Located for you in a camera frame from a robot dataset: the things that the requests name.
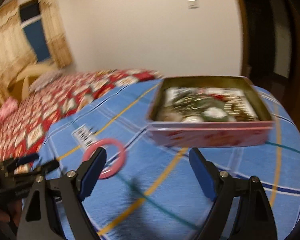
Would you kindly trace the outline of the pink jade bangle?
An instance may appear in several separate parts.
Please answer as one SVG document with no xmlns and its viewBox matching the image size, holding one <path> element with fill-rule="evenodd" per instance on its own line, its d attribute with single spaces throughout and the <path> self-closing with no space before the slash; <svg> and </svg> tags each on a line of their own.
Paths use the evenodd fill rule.
<svg viewBox="0 0 300 240">
<path fill-rule="evenodd" d="M 82 157 L 82 161 L 87 161 L 99 147 L 104 148 L 107 145 L 115 146 L 117 153 L 106 161 L 105 167 L 99 176 L 99 179 L 102 180 L 113 177 L 123 168 L 127 159 L 127 151 L 123 143 L 114 138 L 101 139 L 89 145 Z"/>
</svg>

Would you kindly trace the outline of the printed paper in tin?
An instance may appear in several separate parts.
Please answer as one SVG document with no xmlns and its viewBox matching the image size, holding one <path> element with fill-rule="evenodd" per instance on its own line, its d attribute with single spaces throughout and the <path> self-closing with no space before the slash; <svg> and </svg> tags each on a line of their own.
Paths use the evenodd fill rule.
<svg viewBox="0 0 300 240">
<path fill-rule="evenodd" d="M 164 101 L 157 120 L 167 122 L 237 122 L 259 118 L 238 88 L 171 87 L 164 92 Z"/>
</svg>

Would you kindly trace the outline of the brown door frame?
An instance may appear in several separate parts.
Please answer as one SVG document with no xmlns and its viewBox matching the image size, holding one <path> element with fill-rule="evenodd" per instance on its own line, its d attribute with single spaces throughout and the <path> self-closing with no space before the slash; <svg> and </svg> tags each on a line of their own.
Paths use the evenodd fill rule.
<svg viewBox="0 0 300 240">
<path fill-rule="evenodd" d="M 250 73 L 250 66 L 248 64 L 249 60 L 249 26 L 247 10 L 244 0 L 237 0 L 239 6 L 239 12 L 241 17 L 242 26 L 242 67 L 241 75 L 248 77 Z"/>
</svg>

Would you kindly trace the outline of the red patterned bed sheet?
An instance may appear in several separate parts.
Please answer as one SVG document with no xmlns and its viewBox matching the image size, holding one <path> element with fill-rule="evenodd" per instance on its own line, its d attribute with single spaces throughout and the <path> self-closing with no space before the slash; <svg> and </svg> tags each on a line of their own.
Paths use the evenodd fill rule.
<svg viewBox="0 0 300 240">
<path fill-rule="evenodd" d="M 58 74 L 21 102 L 9 98 L 0 107 L 0 162 L 37 153 L 52 124 L 110 90 L 160 77 L 158 71 L 145 69 Z"/>
</svg>

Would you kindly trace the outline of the blue plaid folded quilt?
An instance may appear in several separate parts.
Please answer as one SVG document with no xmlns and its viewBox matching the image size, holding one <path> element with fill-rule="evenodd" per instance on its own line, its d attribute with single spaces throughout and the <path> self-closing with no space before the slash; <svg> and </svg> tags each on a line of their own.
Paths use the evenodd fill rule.
<svg viewBox="0 0 300 240">
<path fill-rule="evenodd" d="M 212 206 L 189 164 L 187 148 L 157 145 L 146 115 L 158 81 L 115 88 L 81 111 L 53 124 L 39 161 L 59 159 L 48 178 L 76 170 L 89 142 L 118 140 L 127 160 L 115 176 L 99 180 L 84 208 L 102 239 L 191 239 Z M 203 156 L 236 178 L 258 176 L 271 203 L 277 235 L 284 239 L 300 219 L 300 133 L 283 106 L 258 93 L 274 119 L 265 144 L 202 148 Z"/>
</svg>

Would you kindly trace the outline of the pink metal tin box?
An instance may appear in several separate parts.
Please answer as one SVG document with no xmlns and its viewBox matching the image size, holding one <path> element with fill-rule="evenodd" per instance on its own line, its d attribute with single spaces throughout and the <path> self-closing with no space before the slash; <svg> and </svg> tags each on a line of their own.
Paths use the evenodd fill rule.
<svg viewBox="0 0 300 240">
<path fill-rule="evenodd" d="M 260 145 L 274 123 L 253 84 L 242 76 L 165 78 L 147 122 L 155 142 L 178 147 Z"/>
</svg>

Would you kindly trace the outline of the white wall switch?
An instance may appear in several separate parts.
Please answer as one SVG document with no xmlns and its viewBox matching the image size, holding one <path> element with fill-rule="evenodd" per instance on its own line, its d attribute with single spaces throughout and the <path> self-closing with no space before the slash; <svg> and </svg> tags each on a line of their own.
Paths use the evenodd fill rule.
<svg viewBox="0 0 300 240">
<path fill-rule="evenodd" d="M 199 0 L 188 0 L 187 6 L 188 9 L 197 9 L 199 8 Z"/>
</svg>

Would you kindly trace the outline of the cream wooden headboard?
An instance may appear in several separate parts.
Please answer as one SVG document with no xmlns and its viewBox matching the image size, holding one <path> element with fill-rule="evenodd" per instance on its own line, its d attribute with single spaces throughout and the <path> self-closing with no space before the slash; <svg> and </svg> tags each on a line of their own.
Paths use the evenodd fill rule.
<svg viewBox="0 0 300 240">
<path fill-rule="evenodd" d="M 18 102 L 25 100 L 30 94 L 30 85 L 41 75 L 57 70 L 54 64 L 38 63 L 27 66 L 18 76 L 8 85 L 8 91 L 11 97 L 15 97 Z M 0 93 L 0 108 L 5 102 Z"/>
</svg>

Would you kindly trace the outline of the window with blue blind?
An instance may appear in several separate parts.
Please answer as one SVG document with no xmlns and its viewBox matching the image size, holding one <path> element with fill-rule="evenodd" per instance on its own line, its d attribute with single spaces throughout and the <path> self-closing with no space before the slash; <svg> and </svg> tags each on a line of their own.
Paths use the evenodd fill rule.
<svg viewBox="0 0 300 240">
<path fill-rule="evenodd" d="M 28 1 L 22 4 L 19 9 L 21 28 L 34 49 L 38 62 L 51 59 L 45 40 L 39 0 Z"/>
</svg>

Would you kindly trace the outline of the beige curtain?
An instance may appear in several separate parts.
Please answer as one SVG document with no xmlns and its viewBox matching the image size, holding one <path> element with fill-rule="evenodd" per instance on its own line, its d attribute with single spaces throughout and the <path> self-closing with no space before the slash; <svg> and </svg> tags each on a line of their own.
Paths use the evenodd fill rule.
<svg viewBox="0 0 300 240">
<path fill-rule="evenodd" d="M 56 0 L 39 0 L 47 48 L 57 67 L 72 63 L 59 7 Z M 0 90 L 6 93 L 10 82 L 27 66 L 35 64 L 38 56 L 21 29 L 19 3 L 12 0 L 0 8 Z"/>
</svg>

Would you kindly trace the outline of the striped pillow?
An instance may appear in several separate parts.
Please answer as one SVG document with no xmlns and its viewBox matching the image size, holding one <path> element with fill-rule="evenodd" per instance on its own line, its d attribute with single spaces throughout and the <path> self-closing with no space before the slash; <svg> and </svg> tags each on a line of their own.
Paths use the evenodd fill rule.
<svg viewBox="0 0 300 240">
<path fill-rule="evenodd" d="M 53 70 L 42 74 L 29 87 L 30 93 L 36 93 L 63 75 L 61 70 Z"/>
</svg>

